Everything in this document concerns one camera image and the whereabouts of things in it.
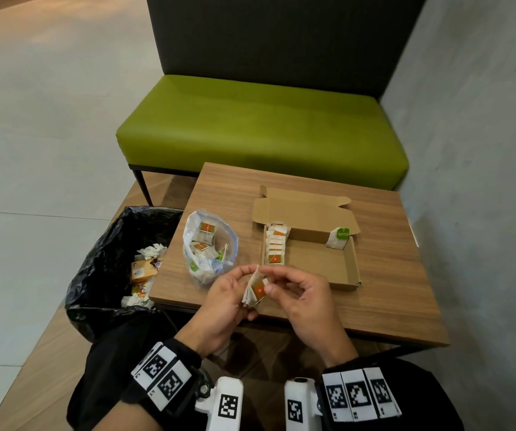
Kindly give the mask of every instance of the person's right hand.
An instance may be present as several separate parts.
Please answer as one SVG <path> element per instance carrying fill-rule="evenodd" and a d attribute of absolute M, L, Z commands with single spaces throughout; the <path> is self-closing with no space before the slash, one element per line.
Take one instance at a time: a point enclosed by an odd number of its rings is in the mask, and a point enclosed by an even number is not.
<path fill-rule="evenodd" d="M 261 266 L 268 275 L 264 288 L 292 324 L 297 336 L 316 351 L 327 367 L 358 356 L 334 306 L 327 279 L 290 266 Z"/>

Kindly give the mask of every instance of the green bench cushion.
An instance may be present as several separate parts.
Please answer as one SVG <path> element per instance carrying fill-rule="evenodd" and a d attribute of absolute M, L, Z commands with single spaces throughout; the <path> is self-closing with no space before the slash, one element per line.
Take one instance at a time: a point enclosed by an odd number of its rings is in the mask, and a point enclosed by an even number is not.
<path fill-rule="evenodd" d="M 204 162 L 394 188 L 408 161 L 371 97 L 166 75 L 116 133 L 131 165 Z"/>

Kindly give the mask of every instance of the hand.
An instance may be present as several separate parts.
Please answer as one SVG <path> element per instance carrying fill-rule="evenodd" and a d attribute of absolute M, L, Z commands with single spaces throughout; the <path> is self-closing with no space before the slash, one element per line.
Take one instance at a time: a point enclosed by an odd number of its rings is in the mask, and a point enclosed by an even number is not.
<path fill-rule="evenodd" d="M 205 358 L 226 343 L 243 319 L 256 319 L 258 312 L 255 309 L 242 307 L 246 284 L 239 281 L 244 275 L 253 274 L 257 267 L 238 266 L 218 277 L 208 290 L 204 304 L 175 335 L 175 339 Z"/>
<path fill-rule="evenodd" d="M 297 336 L 316 351 L 327 367 L 355 359 L 358 354 L 334 306 L 328 280 L 289 266 L 262 266 L 264 288 L 292 324 Z"/>

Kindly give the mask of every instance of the black metal bench leg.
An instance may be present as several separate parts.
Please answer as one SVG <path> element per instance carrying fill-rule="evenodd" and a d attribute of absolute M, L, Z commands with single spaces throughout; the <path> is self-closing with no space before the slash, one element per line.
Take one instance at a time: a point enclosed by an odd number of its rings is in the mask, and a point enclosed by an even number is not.
<path fill-rule="evenodd" d="M 144 181 L 144 175 L 142 175 L 142 171 L 133 169 L 132 172 L 134 173 L 134 177 L 140 186 L 140 190 L 142 190 L 144 198 L 146 198 L 146 202 L 149 206 L 153 206 L 154 204 L 152 204 L 152 200 L 150 199 L 150 194 L 148 193 L 148 188 L 146 187 L 146 181 Z"/>

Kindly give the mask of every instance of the dark gray bench backrest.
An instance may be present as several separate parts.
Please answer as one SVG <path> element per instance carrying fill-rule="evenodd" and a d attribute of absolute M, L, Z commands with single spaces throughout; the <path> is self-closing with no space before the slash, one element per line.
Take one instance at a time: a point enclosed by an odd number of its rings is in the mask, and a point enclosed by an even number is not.
<path fill-rule="evenodd" d="M 148 0 L 166 74 L 381 97 L 425 0 Z"/>

